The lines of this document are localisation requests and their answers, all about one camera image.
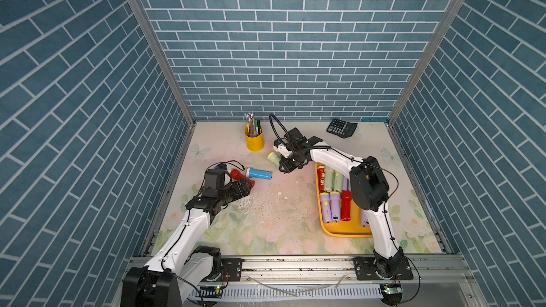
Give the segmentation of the green flashlight horizontal top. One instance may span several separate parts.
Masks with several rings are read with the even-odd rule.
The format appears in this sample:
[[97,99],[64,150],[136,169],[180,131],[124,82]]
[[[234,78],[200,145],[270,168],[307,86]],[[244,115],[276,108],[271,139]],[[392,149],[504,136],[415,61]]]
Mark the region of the green flashlight horizontal top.
[[271,163],[273,163],[277,168],[280,167],[281,157],[280,157],[280,155],[278,155],[277,153],[271,152],[271,153],[268,155],[267,159],[268,159]]

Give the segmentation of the red flashlight with white logo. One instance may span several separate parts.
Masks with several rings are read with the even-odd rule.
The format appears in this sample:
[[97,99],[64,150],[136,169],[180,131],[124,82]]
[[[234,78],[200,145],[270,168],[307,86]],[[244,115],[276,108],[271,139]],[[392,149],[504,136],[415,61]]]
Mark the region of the red flashlight with white logo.
[[325,166],[321,165],[317,167],[317,183],[318,183],[318,192],[324,192],[324,180],[325,180]]

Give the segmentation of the blue flashlight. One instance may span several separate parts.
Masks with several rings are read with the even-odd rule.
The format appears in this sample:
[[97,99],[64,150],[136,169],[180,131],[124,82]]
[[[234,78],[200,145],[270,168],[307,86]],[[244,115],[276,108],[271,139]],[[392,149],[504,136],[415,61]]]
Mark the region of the blue flashlight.
[[247,168],[246,176],[249,179],[271,180],[272,179],[272,172],[271,171],[263,171],[263,170],[253,169],[253,168]]

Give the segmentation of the green flashlight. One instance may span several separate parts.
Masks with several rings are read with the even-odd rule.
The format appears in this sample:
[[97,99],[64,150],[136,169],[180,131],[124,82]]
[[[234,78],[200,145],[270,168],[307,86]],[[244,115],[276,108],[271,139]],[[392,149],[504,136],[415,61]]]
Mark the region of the green flashlight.
[[344,186],[344,176],[341,173],[336,171],[334,173],[333,191],[342,193],[344,190],[343,186]]
[[335,170],[329,166],[325,167],[324,172],[324,192],[330,193],[334,190]]

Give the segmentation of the purple flashlight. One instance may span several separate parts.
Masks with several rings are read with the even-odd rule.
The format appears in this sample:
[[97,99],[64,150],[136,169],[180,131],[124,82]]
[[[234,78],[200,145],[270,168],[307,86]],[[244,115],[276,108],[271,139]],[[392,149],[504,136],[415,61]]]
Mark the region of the purple flashlight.
[[350,190],[351,190],[350,180],[348,178],[344,178],[343,191],[350,191]]
[[361,210],[361,226],[370,227],[368,216],[365,210]]
[[334,223],[341,221],[341,194],[338,191],[331,191],[331,217]]
[[319,194],[319,200],[321,204],[321,217],[324,224],[330,224],[333,222],[331,215],[331,199],[327,192]]

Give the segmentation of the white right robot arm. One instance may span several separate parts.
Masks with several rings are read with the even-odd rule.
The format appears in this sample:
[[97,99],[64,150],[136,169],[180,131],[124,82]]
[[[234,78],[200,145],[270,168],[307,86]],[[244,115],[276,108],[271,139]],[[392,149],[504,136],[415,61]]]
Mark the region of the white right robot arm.
[[353,202],[368,215],[374,239],[376,272],[384,279],[391,279],[402,272],[406,267],[405,255],[391,226],[388,211],[390,187],[376,158],[352,156],[316,136],[307,139],[297,128],[289,130],[283,137],[278,136],[274,150],[280,153],[279,170],[283,173],[291,173],[314,161],[347,177],[351,182]]

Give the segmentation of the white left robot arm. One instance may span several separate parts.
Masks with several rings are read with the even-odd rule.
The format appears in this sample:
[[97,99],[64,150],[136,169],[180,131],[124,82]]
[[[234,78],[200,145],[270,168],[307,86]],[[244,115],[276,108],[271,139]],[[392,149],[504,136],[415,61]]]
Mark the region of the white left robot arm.
[[250,195],[255,182],[233,176],[220,163],[204,173],[196,196],[186,204],[181,224],[143,267],[132,267],[122,282],[121,306],[182,306],[196,294],[197,306],[212,306],[198,285],[229,277],[217,247],[197,246],[214,218],[230,203]]

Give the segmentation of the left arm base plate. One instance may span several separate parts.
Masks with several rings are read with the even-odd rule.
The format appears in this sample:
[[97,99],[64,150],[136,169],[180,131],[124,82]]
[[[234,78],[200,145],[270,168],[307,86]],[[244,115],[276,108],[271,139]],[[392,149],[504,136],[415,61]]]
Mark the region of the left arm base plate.
[[240,281],[242,269],[243,260],[241,258],[219,260],[212,255],[198,253],[184,264],[179,276],[192,284],[202,281],[216,282],[221,279],[232,282]]

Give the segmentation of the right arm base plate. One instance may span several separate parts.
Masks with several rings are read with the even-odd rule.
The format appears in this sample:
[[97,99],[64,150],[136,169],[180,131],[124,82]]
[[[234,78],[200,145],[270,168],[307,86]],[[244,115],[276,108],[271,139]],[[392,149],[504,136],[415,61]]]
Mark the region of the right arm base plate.
[[385,260],[382,257],[354,257],[352,263],[358,281],[395,280],[409,281],[414,274],[408,259],[404,256]]

